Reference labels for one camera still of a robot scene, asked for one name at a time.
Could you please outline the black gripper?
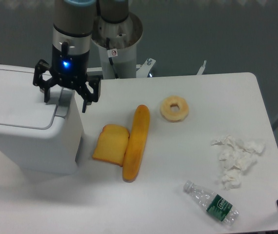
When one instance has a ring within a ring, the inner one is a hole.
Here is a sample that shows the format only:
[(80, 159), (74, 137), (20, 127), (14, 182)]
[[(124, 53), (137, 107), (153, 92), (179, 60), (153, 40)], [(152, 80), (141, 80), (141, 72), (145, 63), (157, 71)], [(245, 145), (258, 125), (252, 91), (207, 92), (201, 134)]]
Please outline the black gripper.
[[(35, 65), (33, 85), (40, 88), (44, 93), (44, 102), (50, 100), (50, 88), (56, 84), (76, 90), (83, 99), (82, 112), (85, 113), (87, 106), (98, 102), (101, 90), (100, 77), (87, 77), (87, 65), (89, 51), (80, 55), (63, 57), (55, 46), (52, 46), (51, 66), (43, 59)], [(43, 74), (49, 72), (51, 78), (43, 79)]]

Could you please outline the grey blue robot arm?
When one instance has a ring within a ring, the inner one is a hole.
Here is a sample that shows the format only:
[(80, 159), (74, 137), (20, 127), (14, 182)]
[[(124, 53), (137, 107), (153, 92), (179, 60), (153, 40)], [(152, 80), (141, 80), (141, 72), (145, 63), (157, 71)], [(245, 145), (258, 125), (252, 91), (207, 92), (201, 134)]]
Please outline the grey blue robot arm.
[(82, 111), (100, 97), (100, 77), (87, 74), (90, 44), (96, 14), (109, 22), (128, 17), (126, 0), (55, 1), (52, 63), (41, 59), (35, 66), (33, 85), (50, 99), (50, 88), (59, 85), (75, 90), (83, 99)]

